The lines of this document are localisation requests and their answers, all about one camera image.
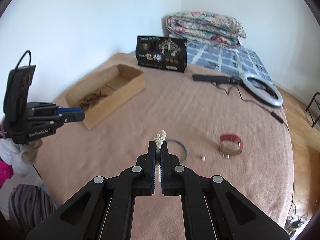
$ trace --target power cord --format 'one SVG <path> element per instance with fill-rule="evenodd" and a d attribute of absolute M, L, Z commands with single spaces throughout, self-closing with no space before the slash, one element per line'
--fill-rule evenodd
<path fill-rule="evenodd" d="M 3 112 L 4 112 L 4 113 L 5 113 L 5 105 L 6 105 L 7 99 L 8 99 L 8 93 L 9 93 L 9 91 L 10 91 L 10 88 L 12 87 L 12 80 L 13 80 L 13 78 L 14 78 L 14 75 L 15 75 L 15 73 L 16 73 L 16 71 L 17 71 L 17 69 L 18 69 L 18 67 L 19 67 L 19 65 L 20 65 L 20 63 L 21 63 L 21 61 L 23 60 L 23 58 L 25 57 L 26 54 L 29 54 L 29 66 L 31 65 L 31 51 L 30 51 L 30 50 L 27 50 L 27 51 L 22 55 L 22 57 L 20 58 L 20 60 L 18 61 L 16 67 L 14 68 L 14 71 L 13 71 L 13 74 L 12 74 L 10 80 L 8 81 L 7 90 L 6 90 L 6 92 L 5 92 L 4 101 L 3 101 Z"/>
<path fill-rule="evenodd" d="M 243 98 L 242 98 L 242 95 L 241 95 L 241 93 L 240 93 L 240 90 L 239 90 L 239 88 L 238 88 L 238 86 L 232 85 L 232 86 L 229 88 L 229 90 L 227 91 L 227 90 L 225 90 L 224 88 L 219 87 L 219 84 L 218 84 L 218 83 L 211 82 L 211 84 L 214 85 L 217 89 L 220 89 L 220 90 L 224 91 L 227 95 L 229 95 L 230 92 L 231 92 L 231 90 L 235 87 L 235 88 L 238 90 L 239 95 L 240 95 L 240 98 L 241 98 L 242 101 L 244 101 L 244 102 L 246 102 L 246 103 L 247 103 L 247 102 L 253 103 L 253 104 L 259 106 L 261 109 L 267 111 L 267 112 L 270 113 L 270 114 L 272 115 L 272 117 L 275 118 L 279 123 L 283 123 L 283 124 L 286 126 L 286 128 L 288 129 L 288 131 L 289 131 L 288 125 L 287 125 L 287 124 L 284 122 L 284 120 L 283 120 L 279 115 L 277 115 L 275 112 L 270 111 L 269 109 L 263 107 L 262 105 L 258 104 L 257 102 L 255 102 L 255 101 L 253 101 L 253 100 L 243 99 Z"/>

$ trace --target screw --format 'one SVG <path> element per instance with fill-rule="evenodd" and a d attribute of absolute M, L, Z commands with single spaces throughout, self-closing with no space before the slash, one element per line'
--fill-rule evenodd
<path fill-rule="evenodd" d="M 100 184 L 100 183 L 103 182 L 103 177 L 97 176 L 97 177 L 95 177 L 95 178 L 93 179 L 93 182 L 94 182 L 94 183 L 97 183 L 97 184 Z"/>
<path fill-rule="evenodd" d="M 174 168 L 174 170 L 176 171 L 176 172 L 183 172 L 184 171 L 184 167 L 183 166 L 175 166 L 175 168 Z"/>
<path fill-rule="evenodd" d="M 221 183 L 222 182 L 222 177 L 219 176 L 219 175 L 214 176 L 212 179 L 213 179 L 213 181 L 215 183 Z"/>
<path fill-rule="evenodd" d="M 142 168 L 140 166 L 133 166 L 131 169 L 133 172 L 140 172 Z"/>

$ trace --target folded bedding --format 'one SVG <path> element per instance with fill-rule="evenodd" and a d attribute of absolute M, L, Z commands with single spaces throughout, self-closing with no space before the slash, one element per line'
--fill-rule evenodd
<path fill-rule="evenodd" d="M 240 47 L 240 38 L 246 37 L 241 23 L 235 18 L 204 11 L 173 14 L 167 18 L 166 27 L 187 40 L 226 48 Z"/>

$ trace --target black box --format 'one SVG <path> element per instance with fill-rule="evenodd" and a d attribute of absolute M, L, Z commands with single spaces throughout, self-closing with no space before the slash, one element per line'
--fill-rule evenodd
<path fill-rule="evenodd" d="M 184 72 L 187 66 L 187 40 L 138 36 L 136 58 L 139 66 Z"/>

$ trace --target open cardboard box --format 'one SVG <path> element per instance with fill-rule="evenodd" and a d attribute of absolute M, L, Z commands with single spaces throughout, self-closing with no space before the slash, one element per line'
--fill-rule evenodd
<path fill-rule="evenodd" d="M 84 111 L 85 126 L 91 130 L 106 116 L 145 88 L 143 72 L 127 65 L 114 65 L 100 72 L 89 74 L 66 93 L 69 107 L 80 107 L 82 99 L 98 89 L 106 97 Z"/>

